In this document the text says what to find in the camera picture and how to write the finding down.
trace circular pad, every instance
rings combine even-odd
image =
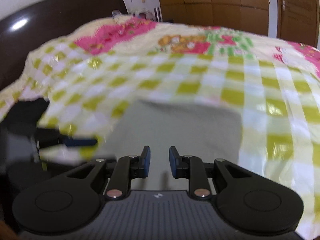
[[[88,223],[99,207],[99,195],[85,179],[58,176],[22,191],[12,212],[27,231],[63,234]]]
[[[71,204],[72,196],[60,190],[45,192],[36,198],[36,206],[47,212],[58,212]]]
[[[216,203],[233,227],[263,236],[295,230],[303,212],[298,194],[264,178],[233,179]]]
[[[272,211],[281,205],[281,198],[266,190],[255,190],[244,196],[245,204],[256,211]]]

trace cartoon print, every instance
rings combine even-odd
[[[210,43],[206,42],[205,35],[199,36],[181,36],[181,35],[166,35],[162,37],[158,44],[160,47],[170,46],[173,53],[205,53]]]

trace brown headboard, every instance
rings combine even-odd
[[[18,79],[30,51],[95,19],[123,14],[123,0],[44,0],[0,21],[0,90]],[[27,19],[23,27],[12,26]]]

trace bed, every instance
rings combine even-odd
[[[110,18],[113,10],[122,15]],[[0,21],[0,116],[18,99],[48,98],[39,126],[98,138],[97,147],[41,152],[76,164],[96,156],[137,98],[230,108],[242,116],[238,164],[300,194],[297,232],[318,236],[320,52],[126,13],[123,0],[46,0]]]

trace logo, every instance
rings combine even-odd
[[[160,199],[160,198],[162,198],[163,197],[163,195],[161,194],[161,193],[158,193],[158,194],[156,194],[156,195],[153,195],[154,197],[156,197],[157,199]]]

